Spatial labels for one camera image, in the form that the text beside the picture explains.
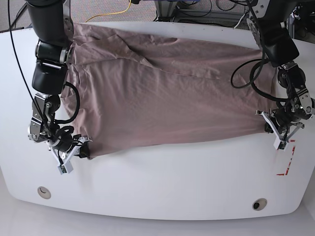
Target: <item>red marking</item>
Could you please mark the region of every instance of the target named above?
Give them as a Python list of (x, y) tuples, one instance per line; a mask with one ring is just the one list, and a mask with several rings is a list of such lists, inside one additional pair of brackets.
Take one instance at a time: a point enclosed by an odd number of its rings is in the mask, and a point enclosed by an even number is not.
[(295, 146), (293, 146), (292, 148), (292, 156), (294, 155), (294, 151), (295, 151)]
[(287, 176), (287, 173), (289, 173), (289, 169), (290, 169), (290, 166), (291, 166), (291, 161), (292, 161), (292, 158), (291, 158), (291, 160), (289, 162), (289, 166), (287, 167), (287, 170), (286, 170), (286, 173), (285, 173), (286, 176)]

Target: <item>gray carpet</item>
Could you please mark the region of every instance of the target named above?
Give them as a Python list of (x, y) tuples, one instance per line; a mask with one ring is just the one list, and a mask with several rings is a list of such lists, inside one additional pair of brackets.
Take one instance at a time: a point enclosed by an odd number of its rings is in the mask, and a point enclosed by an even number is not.
[[(216, 0), (212, 1), (212, 9), (218, 10)], [(228, 9), (233, 3), (228, 0), (219, 0), (222, 9)], [(24, 0), (10, 0), (11, 20), (25, 3)], [(125, 10), (128, 7), (128, 0), (71, 0), (71, 15), (74, 22), (85, 22), (93, 15)], [(209, 10), (210, 0), (201, 0), (198, 4), (191, 6), (192, 9)], [(232, 11), (244, 12), (244, 7), (236, 6)], [(91, 21), (152, 21), (156, 16), (155, 4), (152, 0), (143, 0), (139, 5), (131, 5), (128, 12), (118, 15), (103, 16)], [(17, 27), (27, 27), (31, 23), (29, 14), (26, 11), (19, 19)], [(8, 29), (7, 0), (0, 0), (0, 31)]]

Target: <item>white table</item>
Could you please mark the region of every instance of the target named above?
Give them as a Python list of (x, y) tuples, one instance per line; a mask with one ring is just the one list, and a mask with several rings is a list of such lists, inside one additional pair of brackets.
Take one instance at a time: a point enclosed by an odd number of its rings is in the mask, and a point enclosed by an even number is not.
[[(249, 31), (160, 22), (108, 22), (101, 25), (163, 36), (201, 39), (257, 48)], [(20, 63), (31, 88), (37, 36), (13, 33)], [(287, 214), (299, 206), (315, 166), (315, 124), (295, 135), (288, 151), (276, 151), (274, 135), (256, 134), (223, 141), (133, 148), (93, 161), (73, 158), (74, 171), (60, 175), (47, 146), (28, 140), (31, 99), (23, 84), (9, 33), (0, 34), (0, 166), (10, 194), (41, 205), (94, 214), (169, 220), (212, 220)], [(315, 97), (315, 45), (296, 41), (307, 86)], [(285, 90), (277, 88), (278, 95)], [(64, 108), (57, 118), (66, 118)], [(286, 176), (285, 172), (294, 157)], [(52, 193), (45, 200), (37, 193)], [(252, 209), (260, 198), (262, 211)]]

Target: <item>white mounting bracket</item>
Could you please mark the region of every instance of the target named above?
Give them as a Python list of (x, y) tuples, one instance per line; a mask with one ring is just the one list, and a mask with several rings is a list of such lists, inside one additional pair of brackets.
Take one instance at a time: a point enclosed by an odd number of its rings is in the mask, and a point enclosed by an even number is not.
[[(83, 136), (78, 139), (80, 143), (84, 144), (85, 142), (91, 141), (90, 137)], [(69, 174), (71, 171), (73, 171), (72, 164), (70, 163), (71, 158), (74, 155), (80, 154), (80, 147), (81, 146), (74, 146), (70, 151), (60, 152), (58, 153), (57, 149), (51, 148), (51, 152), (53, 153), (54, 158), (57, 160), (58, 163), (58, 169), (60, 171), (60, 174)]]
[(296, 128), (287, 136), (286, 139), (284, 139), (284, 135), (280, 135), (278, 130), (276, 129), (273, 122), (270, 120), (268, 113), (261, 112), (262, 117), (264, 117), (265, 121), (270, 125), (272, 130), (274, 131), (274, 134), (276, 135), (276, 140), (274, 142), (274, 147), (277, 150), (286, 150), (287, 144), (289, 142), (289, 139), (292, 138), (292, 136), (300, 129), (304, 127), (304, 124), (301, 122), (296, 123)]

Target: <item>yellow cable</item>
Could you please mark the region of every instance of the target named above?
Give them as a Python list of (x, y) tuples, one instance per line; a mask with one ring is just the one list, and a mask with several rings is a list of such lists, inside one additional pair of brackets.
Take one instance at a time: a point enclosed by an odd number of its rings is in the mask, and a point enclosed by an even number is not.
[(89, 19), (87, 19), (86, 22), (88, 22), (89, 20), (91, 20), (91, 19), (93, 19), (93, 18), (95, 18), (95, 17), (98, 17), (98, 16), (108, 16), (108, 15), (116, 15), (116, 14), (120, 14), (120, 13), (125, 13), (126, 11), (129, 10), (130, 6), (131, 6), (131, 0), (129, 0), (129, 6), (128, 6), (128, 8), (127, 8), (126, 10), (124, 10), (124, 11), (95, 15), (95, 16), (92, 16), (92, 17), (90, 17)]

